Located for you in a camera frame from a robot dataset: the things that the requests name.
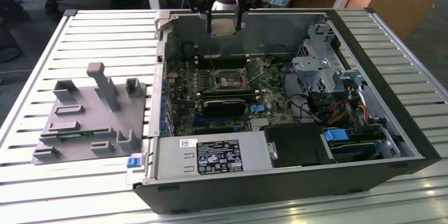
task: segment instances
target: black plastic cover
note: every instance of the black plastic cover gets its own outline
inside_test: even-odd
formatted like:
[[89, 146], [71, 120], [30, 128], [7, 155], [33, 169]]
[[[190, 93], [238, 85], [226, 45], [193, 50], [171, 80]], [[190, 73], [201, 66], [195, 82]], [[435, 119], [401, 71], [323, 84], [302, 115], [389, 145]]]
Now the black plastic cover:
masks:
[[274, 167], [334, 164], [321, 138], [323, 130], [314, 124], [279, 124], [265, 128], [269, 143], [274, 143], [279, 158]]

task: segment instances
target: blue drive latch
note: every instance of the blue drive latch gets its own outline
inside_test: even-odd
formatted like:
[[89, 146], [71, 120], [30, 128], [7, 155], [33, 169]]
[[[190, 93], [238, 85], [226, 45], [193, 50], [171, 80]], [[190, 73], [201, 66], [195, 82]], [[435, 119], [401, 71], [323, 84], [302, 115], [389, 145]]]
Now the blue drive latch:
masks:
[[326, 140], [330, 141], [349, 141], [346, 129], [330, 129], [325, 132]]

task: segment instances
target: green circuit board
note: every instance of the green circuit board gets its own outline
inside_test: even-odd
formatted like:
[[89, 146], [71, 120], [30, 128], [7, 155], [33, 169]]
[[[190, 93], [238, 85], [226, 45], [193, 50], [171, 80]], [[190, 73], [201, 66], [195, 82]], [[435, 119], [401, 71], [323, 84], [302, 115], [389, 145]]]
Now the green circuit board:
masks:
[[[171, 84], [173, 114], [175, 135], [206, 134], [211, 129], [234, 132], [253, 131], [251, 122], [263, 119], [267, 124], [291, 123], [295, 120], [286, 94], [281, 85], [281, 76], [286, 63], [270, 64], [265, 57], [255, 58], [246, 68], [199, 69], [194, 62], [177, 60], [169, 65]], [[206, 119], [202, 114], [203, 100], [198, 93], [222, 92], [221, 99], [227, 98], [227, 91], [255, 90], [258, 100], [249, 103], [245, 114], [233, 118]], [[253, 113], [251, 106], [263, 105], [265, 110]]]

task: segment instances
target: floor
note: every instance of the floor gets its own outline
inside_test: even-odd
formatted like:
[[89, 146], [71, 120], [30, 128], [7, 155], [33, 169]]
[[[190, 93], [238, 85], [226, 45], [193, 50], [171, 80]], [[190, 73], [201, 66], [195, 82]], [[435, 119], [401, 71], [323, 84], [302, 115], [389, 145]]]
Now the floor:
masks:
[[[25, 14], [6, 20], [23, 54], [0, 63], [0, 124], [9, 115], [31, 72], [2, 74], [5, 71], [33, 70], [45, 51], [58, 22], [45, 13], [46, 0], [23, 0]], [[109, 9], [110, 0], [65, 0], [61, 9]], [[448, 87], [448, 0], [439, 0], [421, 25], [405, 41], [443, 85]]]

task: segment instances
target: slotted metal surface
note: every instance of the slotted metal surface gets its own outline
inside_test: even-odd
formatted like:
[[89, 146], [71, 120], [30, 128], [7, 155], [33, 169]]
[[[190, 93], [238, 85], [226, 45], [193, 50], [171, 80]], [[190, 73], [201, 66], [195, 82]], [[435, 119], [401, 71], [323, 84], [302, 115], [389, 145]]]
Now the slotted metal surface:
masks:
[[[157, 40], [151, 10], [81, 11], [65, 17], [31, 81], [0, 130], [2, 223], [406, 223], [443, 222], [448, 216], [448, 105], [438, 83], [387, 27], [363, 10], [341, 10], [350, 29], [443, 160], [370, 192], [183, 215], [157, 215], [126, 181], [127, 158], [45, 166], [30, 164], [61, 78], [91, 86], [90, 62], [102, 61], [115, 83], [129, 77], [154, 82]], [[147, 91], [147, 108], [153, 88]], [[146, 122], [150, 120], [146, 111]]]

